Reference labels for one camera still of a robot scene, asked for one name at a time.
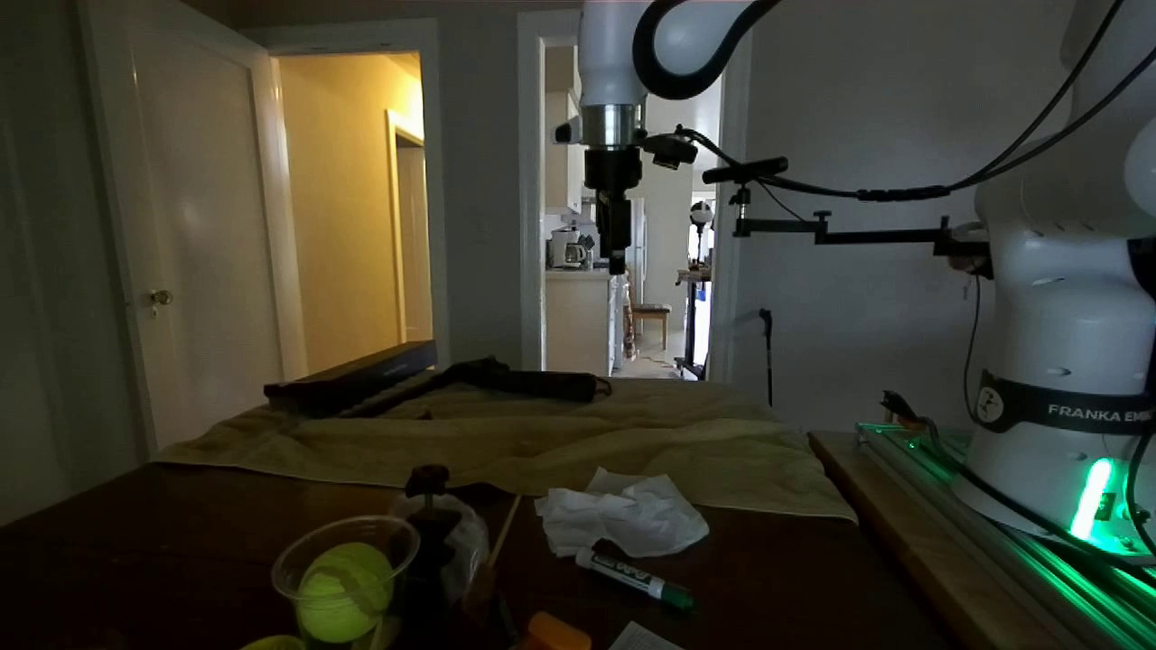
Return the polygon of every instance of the door knob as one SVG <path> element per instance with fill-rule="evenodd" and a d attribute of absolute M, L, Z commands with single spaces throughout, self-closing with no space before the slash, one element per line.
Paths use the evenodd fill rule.
<path fill-rule="evenodd" d="M 166 304 L 172 304 L 172 292 L 170 292 L 170 290 L 150 290 L 150 292 L 145 292 L 145 307 L 149 307 L 149 309 L 166 307 Z"/>

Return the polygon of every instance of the yellow ball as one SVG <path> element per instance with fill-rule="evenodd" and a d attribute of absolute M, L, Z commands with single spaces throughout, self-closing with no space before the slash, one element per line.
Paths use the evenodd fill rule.
<path fill-rule="evenodd" d="M 373 630 L 392 600 L 392 565 L 368 540 L 323 547 L 296 589 L 296 623 L 320 641 L 351 641 Z"/>

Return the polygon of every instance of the yellow wall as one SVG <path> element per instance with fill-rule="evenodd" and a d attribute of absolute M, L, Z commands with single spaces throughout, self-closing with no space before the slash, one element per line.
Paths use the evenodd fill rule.
<path fill-rule="evenodd" d="M 400 343 L 392 125 L 422 132 L 415 55 L 281 56 L 305 367 Z"/>

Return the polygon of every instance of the door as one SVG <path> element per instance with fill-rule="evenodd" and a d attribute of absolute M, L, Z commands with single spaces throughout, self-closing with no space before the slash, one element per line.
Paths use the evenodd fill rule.
<path fill-rule="evenodd" d="M 154 446 L 260 403 L 288 373 L 260 45 L 175 0 L 102 0 L 89 49 Z"/>

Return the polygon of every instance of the cable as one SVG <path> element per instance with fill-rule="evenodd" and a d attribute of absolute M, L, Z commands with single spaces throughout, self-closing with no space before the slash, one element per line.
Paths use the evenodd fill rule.
<path fill-rule="evenodd" d="M 1013 517 L 1036 522 L 1043 533 L 1049 533 L 1054 540 L 1063 540 L 1066 547 L 1087 555 L 1087 561 L 1101 561 L 1107 565 L 1125 571 L 1130 579 L 1145 582 L 1148 589 L 1156 589 L 1156 579 L 1145 571 L 1142 561 L 1130 555 L 1111 555 L 1077 533 L 1070 533 L 1066 528 L 1058 528 L 1054 520 L 1041 517 L 1036 508 L 1013 500 L 1006 492 L 987 485 L 977 473 L 971 473 L 969 464 L 953 464 L 958 477 L 965 477 L 969 485 L 976 485 L 983 496 L 988 496 L 993 500 L 999 500 L 1005 508 L 1011 508 Z"/>
<path fill-rule="evenodd" d="M 765 403 L 771 409 L 771 313 L 762 307 L 762 373 L 765 373 Z"/>
<path fill-rule="evenodd" d="M 1151 61 L 1156 61 L 1156 45 L 1105 97 L 1096 97 L 1082 115 L 1077 115 L 1070 125 L 1063 125 L 1058 132 L 1043 137 L 1041 143 L 1024 148 L 1011 161 L 999 161 L 998 171 L 988 171 L 977 180 L 993 180 L 993 178 L 999 178 L 999 174 L 1043 155 L 1047 148 L 1054 148 L 1070 132 L 1077 132 L 1082 124 L 1092 124 L 1096 112 L 1105 112 Z"/>
<path fill-rule="evenodd" d="M 1142 477 L 1142 462 L 1145 462 L 1148 443 L 1151 443 L 1151 428 L 1130 450 L 1122 499 L 1125 499 L 1125 517 L 1130 517 L 1133 530 L 1142 533 L 1145 547 L 1156 555 L 1156 540 L 1151 540 L 1151 533 L 1145 528 L 1148 508 L 1142 508 L 1139 499 L 1133 499 L 1133 485 Z"/>
<path fill-rule="evenodd" d="M 771 207 L 780 207 L 791 221 L 815 221 L 815 217 L 800 217 L 798 208 L 791 208 L 769 185 L 759 185 L 762 191 L 765 191 L 765 197 L 771 203 Z"/>
<path fill-rule="evenodd" d="M 1087 69 L 1087 61 L 1093 56 L 1093 49 L 1101 45 L 1101 35 L 1107 32 L 1107 24 L 1116 22 L 1122 0 L 1116 0 L 1105 18 L 1096 22 L 1093 35 L 1087 39 L 1080 61 L 1070 69 L 1070 75 L 1063 78 L 1063 86 L 1043 102 L 1043 109 L 1036 112 L 1036 118 L 999 151 L 993 155 L 987 167 L 977 167 L 976 174 L 953 180 L 953 185 L 916 185 L 916 186 L 822 186 L 822 185 L 807 185 L 807 180 L 794 180 L 794 178 L 769 178 L 765 185 L 771 186 L 788 186 L 788 191 L 800 191 L 800 193 L 828 193 L 828 197 L 857 197 L 857 203 L 927 203 L 927 197 L 946 197 L 959 186 L 993 180 L 999 174 L 1011 174 L 1013 167 L 1043 155 L 1047 148 L 1063 143 L 1066 137 L 1072 137 L 1082 124 L 1092 124 L 1096 112 L 1105 112 L 1151 61 L 1156 61 L 1156 45 L 1105 92 L 1096 97 L 1082 115 L 1077 115 L 1072 124 L 1066 124 L 1058 132 L 1043 137 L 1041 143 L 1017 151 L 1017 143 L 1054 112 L 1054 104 L 1066 97 L 1066 89 L 1080 78 L 1080 71 Z"/>
<path fill-rule="evenodd" d="M 971 421 L 977 421 L 977 410 L 971 403 L 971 356 L 977 339 L 977 313 L 983 313 L 983 282 L 977 273 L 971 273 L 971 329 L 969 329 L 969 352 L 965 352 L 965 374 L 959 374 L 959 393 Z"/>
<path fill-rule="evenodd" d="M 739 167 L 734 155 L 726 155 L 710 137 L 695 132 L 695 131 L 685 131 L 682 124 L 676 125 L 676 137 L 685 137 L 701 148 L 707 148 L 710 155 L 717 155 L 726 167 Z"/>
<path fill-rule="evenodd" d="M 1105 18 L 1096 22 L 1093 35 L 1087 39 L 1087 45 L 1080 49 L 1077 66 L 1070 69 L 1070 75 L 1054 86 L 1054 92 L 1047 97 L 1047 104 L 1030 118 L 1030 125 L 1017 131 L 1017 137 L 993 155 L 987 167 L 977 167 L 976 174 L 969 174 L 965 180 L 958 180 L 958 186 L 983 180 L 988 171 L 998 171 L 1024 137 L 1034 137 L 1041 131 L 1041 124 L 1054 112 L 1054 104 L 1077 86 L 1077 78 L 1082 75 L 1092 55 L 1096 49 L 1096 42 L 1105 39 L 1107 24 L 1116 22 L 1116 9 L 1122 8 L 1122 0 L 1111 0 L 1111 8 L 1105 9 Z"/>

